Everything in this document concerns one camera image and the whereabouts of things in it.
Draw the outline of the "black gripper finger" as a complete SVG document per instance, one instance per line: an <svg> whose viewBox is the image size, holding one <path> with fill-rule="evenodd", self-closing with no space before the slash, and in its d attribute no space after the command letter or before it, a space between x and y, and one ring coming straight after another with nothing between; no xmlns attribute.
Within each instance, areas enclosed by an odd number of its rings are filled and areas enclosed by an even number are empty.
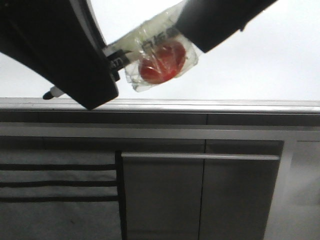
<svg viewBox="0 0 320 240"><path fill-rule="evenodd" d="M3 0L0 51L88 110L118 96L118 74L88 0Z"/></svg>
<svg viewBox="0 0 320 240"><path fill-rule="evenodd" d="M274 0L188 0L176 29L207 53L272 5Z"/></svg>

